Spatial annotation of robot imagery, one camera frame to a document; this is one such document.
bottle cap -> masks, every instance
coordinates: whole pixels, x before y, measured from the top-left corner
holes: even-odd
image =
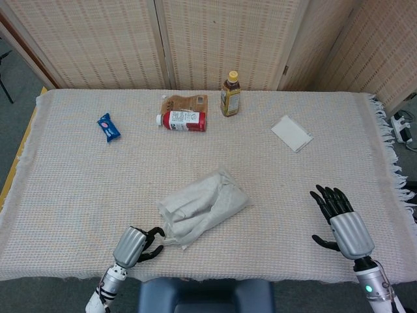
[[[157,124],[158,126],[162,126],[162,114],[158,114],[158,115],[156,116],[156,124]]]
[[[229,79],[228,79],[229,82],[231,82],[231,83],[237,82],[237,76],[238,76],[238,74],[235,70],[230,71],[229,72]]]

sauce bottle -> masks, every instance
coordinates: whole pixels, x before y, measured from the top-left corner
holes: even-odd
[[[156,116],[156,124],[171,130],[206,131],[206,113],[170,111]]]
[[[240,85],[235,70],[229,73],[229,78],[222,85],[222,103],[220,109],[224,116],[229,117],[239,111]]]

power strip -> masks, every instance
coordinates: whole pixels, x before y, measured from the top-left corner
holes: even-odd
[[[391,117],[391,125],[394,129],[397,142],[409,144],[412,142],[410,123],[406,122],[404,117],[399,113],[395,113]]]

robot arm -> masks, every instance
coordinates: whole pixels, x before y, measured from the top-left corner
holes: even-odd
[[[157,233],[165,237],[163,229],[159,227],[146,232],[130,226],[124,231],[113,252],[115,263],[100,279],[85,307],[86,313],[110,313],[109,305],[116,298],[121,284],[126,279],[126,270],[135,266],[136,263],[155,258],[164,248],[161,245],[155,251],[143,253],[150,247]]]
[[[375,313],[405,313],[382,265],[371,259],[375,245],[364,221],[353,211],[346,195],[337,188],[316,187],[322,197],[313,191],[310,194],[330,225],[336,242],[325,241],[317,235],[312,236],[313,240],[325,248],[340,251],[345,258],[354,261],[354,272]]]

woven tablecloth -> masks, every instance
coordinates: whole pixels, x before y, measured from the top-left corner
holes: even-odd
[[[205,133],[156,126],[163,95],[199,93],[208,95]],[[311,239],[333,239],[309,195],[320,184],[349,197],[393,283],[417,279],[411,195],[399,189],[390,129],[371,95],[242,92],[230,118],[218,91],[56,90],[36,103],[0,215],[1,280],[102,275],[127,226],[161,226],[156,201],[219,166],[255,205],[129,276],[356,280],[352,261]],[[110,143],[96,123],[106,112],[121,133]],[[299,153],[270,130],[283,115],[314,137]]]

